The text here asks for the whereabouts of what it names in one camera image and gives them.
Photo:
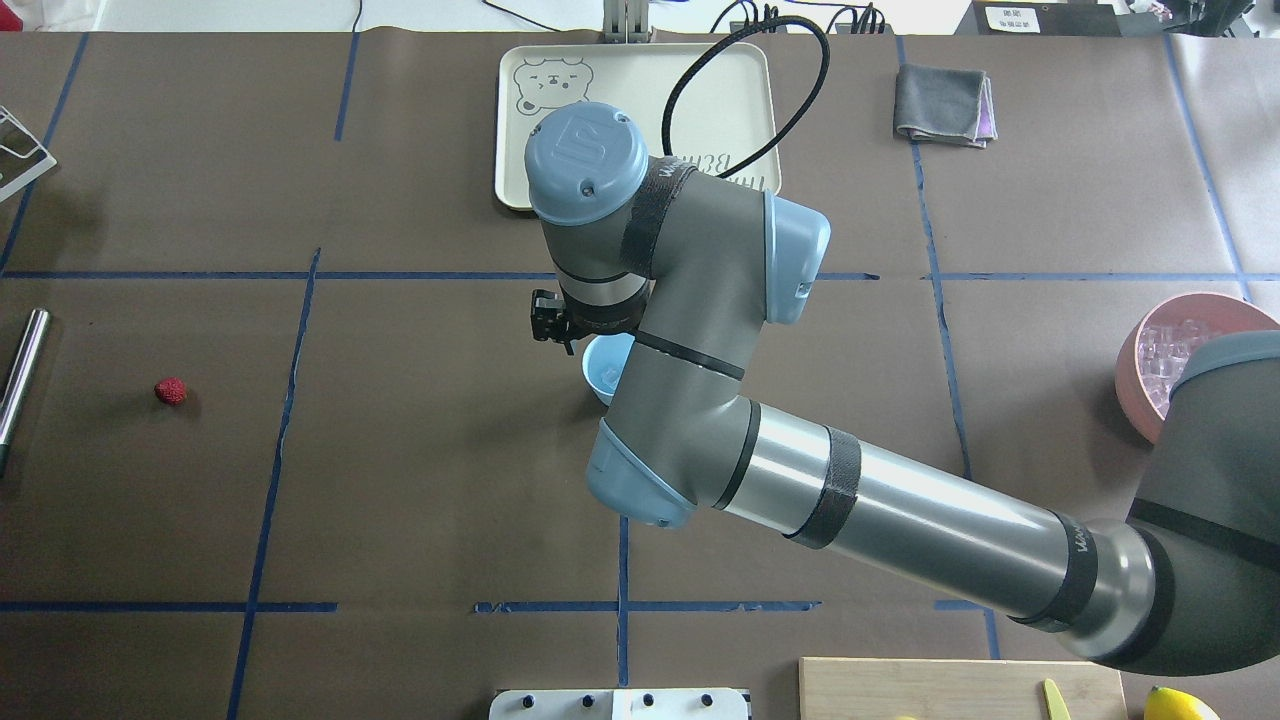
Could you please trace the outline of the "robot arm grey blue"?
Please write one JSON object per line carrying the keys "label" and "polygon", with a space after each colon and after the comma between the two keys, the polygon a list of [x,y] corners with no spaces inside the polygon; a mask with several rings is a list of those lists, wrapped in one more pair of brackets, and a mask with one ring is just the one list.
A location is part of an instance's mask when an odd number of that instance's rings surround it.
{"label": "robot arm grey blue", "polygon": [[[1120,671],[1230,673],[1277,656],[1277,332],[1192,354],[1143,473],[1085,459],[1068,427],[1074,370],[1147,284],[931,277],[899,324],[854,318],[841,286],[785,351],[771,393],[744,384],[771,325],[823,295],[826,217],[650,155],[630,117],[579,102],[543,117],[524,163],[559,292],[538,340],[627,340],[588,487],[635,524],[699,509],[755,523],[978,603]],[[1053,382],[1061,380],[1061,388]]]}

